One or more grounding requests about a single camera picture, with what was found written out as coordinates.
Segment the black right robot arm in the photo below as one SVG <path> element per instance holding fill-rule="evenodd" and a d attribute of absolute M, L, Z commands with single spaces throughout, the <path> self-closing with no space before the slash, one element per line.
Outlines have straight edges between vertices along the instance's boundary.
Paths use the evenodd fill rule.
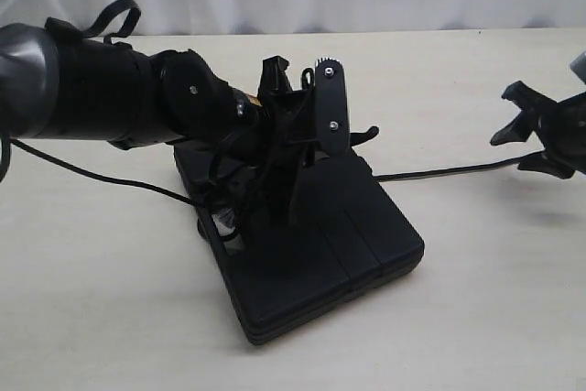
<path fill-rule="evenodd" d="M 502 98 L 519 108 L 518 115 L 490 139 L 493 147 L 525 143 L 535 135 L 543 149 L 522 157 L 517 168 L 570 179 L 585 172 L 585 94 L 557 102 L 522 81 L 508 85 Z"/>

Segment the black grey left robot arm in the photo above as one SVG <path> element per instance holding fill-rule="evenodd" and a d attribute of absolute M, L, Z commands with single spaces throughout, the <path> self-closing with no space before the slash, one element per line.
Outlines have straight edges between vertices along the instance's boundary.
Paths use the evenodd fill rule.
<path fill-rule="evenodd" d="M 261 205 L 292 217 L 298 176 L 370 141 L 354 132 L 343 68 L 320 59 L 294 89 L 286 59 L 264 59 L 256 94 L 188 49 L 147 55 L 66 22 L 1 29 L 1 132 L 12 140 L 99 140 L 129 150 L 169 144 L 209 158 L 210 202 L 231 229 Z"/>

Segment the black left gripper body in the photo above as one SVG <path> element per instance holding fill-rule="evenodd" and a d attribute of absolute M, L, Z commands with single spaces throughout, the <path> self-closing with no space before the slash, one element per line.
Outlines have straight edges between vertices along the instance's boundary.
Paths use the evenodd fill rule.
<path fill-rule="evenodd" d="M 316 162 L 315 72 L 301 72 L 301 86 L 292 88 L 288 60 L 273 56 L 262 61 L 256 94 L 260 121 L 255 133 L 260 147 L 250 168 L 309 168 Z"/>

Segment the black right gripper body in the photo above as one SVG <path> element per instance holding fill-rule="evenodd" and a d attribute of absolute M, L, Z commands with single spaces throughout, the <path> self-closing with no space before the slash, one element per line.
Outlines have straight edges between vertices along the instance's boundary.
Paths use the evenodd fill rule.
<path fill-rule="evenodd" d="M 549 98 L 549 110 L 537 125 L 537 137 L 546 155 L 568 167 L 585 166 L 585 96 L 561 102 Z"/>

